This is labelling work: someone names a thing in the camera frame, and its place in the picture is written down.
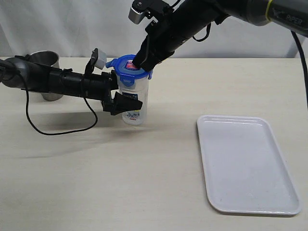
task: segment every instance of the white backdrop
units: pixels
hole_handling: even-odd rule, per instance
[[[109,57],[136,53],[144,28],[128,19],[133,0],[0,0],[0,56],[52,50],[62,57],[90,56],[95,47]],[[197,37],[203,37],[201,31]],[[209,39],[193,40],[174,57],[295,57],[290,31],[257,27],[235,18],[214,25]]]

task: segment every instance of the black cable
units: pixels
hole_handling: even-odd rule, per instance
[[[297,45],[297,49],[299,52],[300,60],[302,62],[303,71],[304,71],[304,80],[305,80],[305,89],[306,89],[306,100],[307,100],[307,107],[308,107],[308,69],[307,69],[307,63],[305,59],[304,50],[302,48],[302,45],[300,44],[300,41],[297,37],[297,34],[294,31],[291,31],[292,36],[295,40],[295,43]]]
[[[193,39],[196,40],[197,42],[203,42],[204,40],[206,40],[206,39],[209,37],[209,35],[210,35],[211,26],[212,26],[211,23],[210,23],[209,25],[207,25],[207,27],[206,27],[206,35],[205,35],[204,38],[202,38],[202,39],[196,39],[196,37],[193,36]]]
[[[179,3],[180,3],[181,0],[177,0],[172,6],[170,6],[170,8],[174,8],[176,7]]]
[[[26,117],[27,117],[29,123],[31,124],[31,126],[34,128],[34,130],[37,131],[38,133],[40,133],[40,134],[42,134],[42,135],[46,135],[46,136],[65,135],[65,134],[70,134],[70,133],[76,133],[76,132],[87,131],[87,130],[91,129],[92,127],[94,127],[94,126],[97,124],[98,117],[97,117],[95,111],[91,108],[91,106],[89,105],[87,99],[86,99],[85,97],[83,97],[84,101],[86,102],[86,105],[88,106],[88,108],[92,111],[92,113],[93,113],[94,116],[95,116],[95,122],[94,122],[90,127],[84,128],[84,129],[73,130],[73,131],[57,132],[57,133],[46,133],[46,132],[43,132],[43,131],[39,130],[39,129],[33,124],[33,122],[32,122],[31,119],[30,119],[30,116],[29,116],[29,89],[28,89],[27,83],[26,83],[26,81],[24,80],[23,76],[22,76],[20,73],[17,73],[17,75],[21,78],[21,80],[22,80],[22,82],[23,82],[23,84],[24,84],[25,90],[26,90]],[[84,81],[84,77],[83,77],[82,80],[81,80],[81,93],[82,93],[82,95],[84,95],[84,93],[83,93],[83,81]]]

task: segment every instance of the clear plastic container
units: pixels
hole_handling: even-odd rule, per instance
[[[143,69],[137,69],[132,64],[134,57],[134,55],[122,56],[108,62],[106,67],[115,68],[119,93],[143,103],[140,110],[122,113],[125,123],[138,126],[145,121],[147,116],[149,79],[152,78],[152,71],[146,72]]]

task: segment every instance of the stainless steel cup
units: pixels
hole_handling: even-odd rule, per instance
[[[59,68],[59,55],[53,51],[38,51],[33,54],[30,54],[30,62],[44,64],[52,67]],[[55,93],[41,93],[44,100],[47,101],[56,101],[62,98],[63,95]]]

